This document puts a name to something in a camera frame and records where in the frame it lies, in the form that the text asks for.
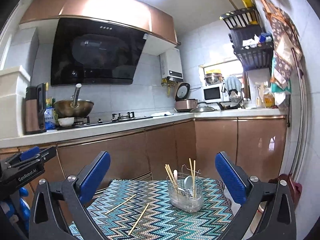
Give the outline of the blue white gloved hand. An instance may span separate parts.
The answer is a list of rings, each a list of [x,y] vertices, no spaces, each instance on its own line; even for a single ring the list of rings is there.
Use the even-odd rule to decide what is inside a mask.
[[[12,225],[17,225],[18,222],[20,222],[20,229],[28,233],[30,207],[23,198],[29,196],[29,193],[25,187],[20,188],[18,192],[20,198],[17,207],[12,203],[10,199],[8,199],[5,201],[1,201],[1,208]]]

